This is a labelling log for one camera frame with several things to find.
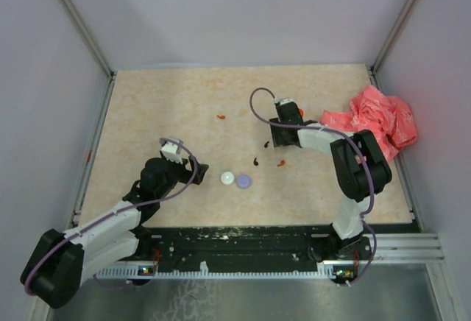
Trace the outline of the white earbud charging case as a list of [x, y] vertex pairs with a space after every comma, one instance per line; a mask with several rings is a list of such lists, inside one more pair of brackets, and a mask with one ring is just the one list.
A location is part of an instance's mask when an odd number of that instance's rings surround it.
[[220, 181], [225, 186], [230, 186], [235, 181], [235, 175], [232, 172], [226, 171], [223, 172], [220, 176]]

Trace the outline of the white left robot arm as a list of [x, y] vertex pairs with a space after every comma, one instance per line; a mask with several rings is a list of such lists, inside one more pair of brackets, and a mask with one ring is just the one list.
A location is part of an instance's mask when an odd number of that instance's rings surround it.
[[106, 266], [134, 256], [148, 258], [153, 242], [143, 224], [162, 201], [176, 195], [174, 187], [202, 183], [209, 166], [194, 156], [180, 162], [151, 158], [129, 193], [113, 208], [89, 223], [60, 232], [47, 230], [34, 248], [20, 282], [29, 295], [51, 308], [68, 303], [81, 285]]

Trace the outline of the purple earbud charging case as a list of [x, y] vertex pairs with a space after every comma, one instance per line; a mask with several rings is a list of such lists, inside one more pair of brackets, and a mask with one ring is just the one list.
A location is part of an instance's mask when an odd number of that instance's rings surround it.
[[248, 174], [241, 174], [236, 178], [236, 185], [241, 189], [247, 189], [252, 185], [252, 178]]

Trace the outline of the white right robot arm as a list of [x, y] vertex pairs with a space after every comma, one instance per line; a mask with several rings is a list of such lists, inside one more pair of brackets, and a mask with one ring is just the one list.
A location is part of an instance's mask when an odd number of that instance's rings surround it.
[[363, 218], [375, 197], [392, 180], [392, 171], [370, 130], [342, 132], [316, 121], [304, 121], [290, 98], [276, 99], [277, 116], [270, 119], [275, 147], [297, 146], [332, 155], [336, 179], [344, 195], [329, 233], [329, 251], [339, 259], [355, 249], [364, 232]]

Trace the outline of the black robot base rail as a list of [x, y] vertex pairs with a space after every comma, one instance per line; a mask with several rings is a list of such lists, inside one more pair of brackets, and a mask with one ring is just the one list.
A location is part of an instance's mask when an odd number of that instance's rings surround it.
[[143, 247], [105, 267], [99, 280], [328, 279], [350, 283], [369, 264], [367, 234], [346, 242], [328, 226], [152, 228]]

